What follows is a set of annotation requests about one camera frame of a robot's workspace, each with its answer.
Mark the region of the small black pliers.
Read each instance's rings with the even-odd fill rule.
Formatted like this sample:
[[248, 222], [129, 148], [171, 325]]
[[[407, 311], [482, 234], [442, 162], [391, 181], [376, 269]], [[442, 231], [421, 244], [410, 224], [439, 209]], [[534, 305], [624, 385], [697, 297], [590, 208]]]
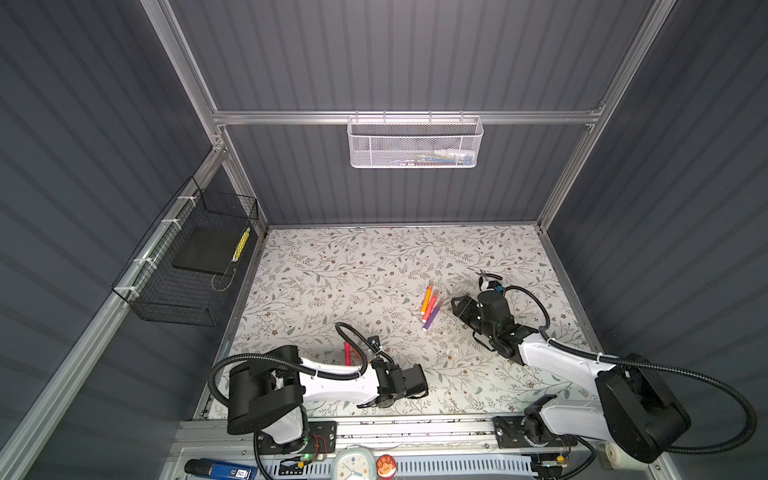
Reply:
[[478, 275], [478, 285], [480, 291], [504, 291], [504, 285], [502, 283], [503, 278], [500, 275], [485, 272], [483, 270], [480, 270]]

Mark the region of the aluminium front rail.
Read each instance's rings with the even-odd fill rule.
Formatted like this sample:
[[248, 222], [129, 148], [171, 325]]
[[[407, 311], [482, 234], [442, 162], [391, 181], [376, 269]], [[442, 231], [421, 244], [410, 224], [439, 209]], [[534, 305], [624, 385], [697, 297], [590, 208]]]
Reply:
[[[493, 419], [495, 413], [348, 416], [337, 417], [334, 438], [336, 446], [367, 447], [468, 447], [494, 449], [498, 446]], [[252, 445], [252, 436], [230, 435], [224, 420], [185, 421], [180, 424], [173, 446], [236, 447]]]

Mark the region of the red round toy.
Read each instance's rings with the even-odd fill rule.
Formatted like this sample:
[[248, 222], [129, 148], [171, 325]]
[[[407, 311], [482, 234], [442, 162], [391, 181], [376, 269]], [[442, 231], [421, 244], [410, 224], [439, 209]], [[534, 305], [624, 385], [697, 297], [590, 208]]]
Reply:
[[391, 455], [381, 455], [376, 460], [376, 473], [380, 480], [392, 480], [397, 473], [397, 462]]

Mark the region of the blue black device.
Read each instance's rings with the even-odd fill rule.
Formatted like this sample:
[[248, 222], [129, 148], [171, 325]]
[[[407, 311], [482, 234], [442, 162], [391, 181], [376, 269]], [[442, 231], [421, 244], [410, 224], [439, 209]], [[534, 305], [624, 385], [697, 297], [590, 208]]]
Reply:
[[205, 479], [253, 480], [258, 470], [252, 466], [201, 458], [188, 460], [184, 465], [184, 472]]

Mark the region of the white tape roll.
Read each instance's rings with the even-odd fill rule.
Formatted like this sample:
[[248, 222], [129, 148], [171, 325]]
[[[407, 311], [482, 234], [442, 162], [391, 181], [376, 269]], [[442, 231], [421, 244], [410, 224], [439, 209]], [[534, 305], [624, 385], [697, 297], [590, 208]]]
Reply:
[[625, 452], [615, 443], [608, 442], [604, 444], [605, 457], [612, 470], [621, 470], [625, 468]]

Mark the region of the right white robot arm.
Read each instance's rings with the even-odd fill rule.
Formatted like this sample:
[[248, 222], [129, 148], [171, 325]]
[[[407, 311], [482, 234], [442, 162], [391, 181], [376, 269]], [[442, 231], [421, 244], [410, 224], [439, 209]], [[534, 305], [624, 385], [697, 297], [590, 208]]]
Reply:
[[482, 291], [476, 299], [455, 297], [451, 311], [487, 350], [588, 392], [589, 398], [581, 401], [543, 394], [526, 407], [521, 428], [533, 446], [561, 435], [587, 437], [611, 441], [631, 458], [650, 463], [691, 426], [688, 413], [658, 374], [565, 351], [539, 330], [516, 323], [502, 290]]

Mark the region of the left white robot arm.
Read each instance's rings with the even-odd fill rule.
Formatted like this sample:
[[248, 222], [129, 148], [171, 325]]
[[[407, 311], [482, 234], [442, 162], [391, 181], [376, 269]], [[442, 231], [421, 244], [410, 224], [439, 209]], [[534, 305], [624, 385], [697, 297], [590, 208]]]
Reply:
[[222, 393], [216, 381], [211, 395], [227, 410], [227, 433], [263, 432], [285, 445], [309, 434], [304, 405], [312, 402], [348, 402], [359, 408], [389, 408], [399, 400], [429, 395], [423, 368], [403, 369], [378, 356], [360, 366], [319, 364], [287, 345], [266, 354], [238, 354], [217, 365], [230, 366], [229, 386]]

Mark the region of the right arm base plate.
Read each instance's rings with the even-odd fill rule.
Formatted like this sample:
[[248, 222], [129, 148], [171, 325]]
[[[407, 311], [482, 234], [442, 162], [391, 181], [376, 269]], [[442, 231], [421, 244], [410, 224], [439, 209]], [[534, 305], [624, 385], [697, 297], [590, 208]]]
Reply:
[[525, 415], [501, 415], [492, 418], [493, 433], [499, 448], [545, 448], [562, 447], [569, 451], [578, 445], [570, 435], [555, 435], [538, 424], [528, 425]]

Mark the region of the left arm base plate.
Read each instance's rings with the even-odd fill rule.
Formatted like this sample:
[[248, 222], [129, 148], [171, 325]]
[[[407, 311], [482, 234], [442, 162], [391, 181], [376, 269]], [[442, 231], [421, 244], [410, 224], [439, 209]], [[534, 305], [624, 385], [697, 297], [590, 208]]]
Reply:
[[257, 435], [260, 455], [328, 454], [335, 451], [335, 421], [276, 422]]

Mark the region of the yellow highlighter in basket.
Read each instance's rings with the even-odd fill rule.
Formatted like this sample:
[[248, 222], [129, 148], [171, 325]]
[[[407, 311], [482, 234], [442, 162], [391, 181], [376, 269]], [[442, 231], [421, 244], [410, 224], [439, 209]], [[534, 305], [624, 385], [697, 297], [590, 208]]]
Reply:
[[241, 234], [231, 258], [232, 263], [237, 263], [240, 260], [242, 256], [242, 252], [245, 249], [245, 246], [247, 245], [247, 242], [249, 240], [250, 232], [251, 232], [251, 228], [247, 227]]

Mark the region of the black pad in basket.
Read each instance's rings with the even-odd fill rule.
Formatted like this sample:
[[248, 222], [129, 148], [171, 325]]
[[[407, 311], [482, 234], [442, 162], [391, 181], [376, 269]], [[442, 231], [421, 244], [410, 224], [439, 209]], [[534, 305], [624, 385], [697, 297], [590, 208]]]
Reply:
[[196, 227], [171, 264], [176, 269], [223, 275], [229, 265], [241, 232]]

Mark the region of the white mesh wall basket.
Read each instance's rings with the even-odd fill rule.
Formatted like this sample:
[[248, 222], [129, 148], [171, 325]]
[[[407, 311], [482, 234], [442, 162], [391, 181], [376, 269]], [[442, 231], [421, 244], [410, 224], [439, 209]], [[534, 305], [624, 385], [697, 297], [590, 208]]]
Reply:
[[349, 157], [357, 169], [471, 169], [484, 126], [477, 116], [353, 116]]

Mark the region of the white alarm clock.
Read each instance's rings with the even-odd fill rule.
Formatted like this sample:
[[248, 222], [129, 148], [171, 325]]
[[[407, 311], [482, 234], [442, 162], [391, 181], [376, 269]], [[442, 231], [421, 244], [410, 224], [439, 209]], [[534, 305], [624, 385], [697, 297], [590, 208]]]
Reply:
[[357, 447], [340, 451], [334, 457], [331, 480], [377, 480], [376, 459], [370, 449]]

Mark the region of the orange marker pen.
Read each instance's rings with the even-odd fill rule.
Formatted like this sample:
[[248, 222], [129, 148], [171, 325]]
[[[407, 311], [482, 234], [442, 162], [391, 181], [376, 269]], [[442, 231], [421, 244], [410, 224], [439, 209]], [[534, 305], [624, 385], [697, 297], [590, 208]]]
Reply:
[[432, 281], [430, 281], [430, 282], [428, 283], [428, 286], [427, 286], [427, 289], [426, 289], [426, 292], [425, 292], [425, 295], [424, 295], [424, 299], [423, 299], [423, 301], [422, 301], [421, 309], [420, 309], [420, 315], [421, 315], [422, 317], [423, 317], [423, 315], [424, 315], [424, 314], [427, 312], [427, 309], [428, 309], [429, 303], [430, 303], [430, 301], [431, 301], [431, 297], [432, 297], [432, 291], [433, 291], [433, 286], [434, 286], [434, 285], [433, 285], [433, 282], [432, 282]]

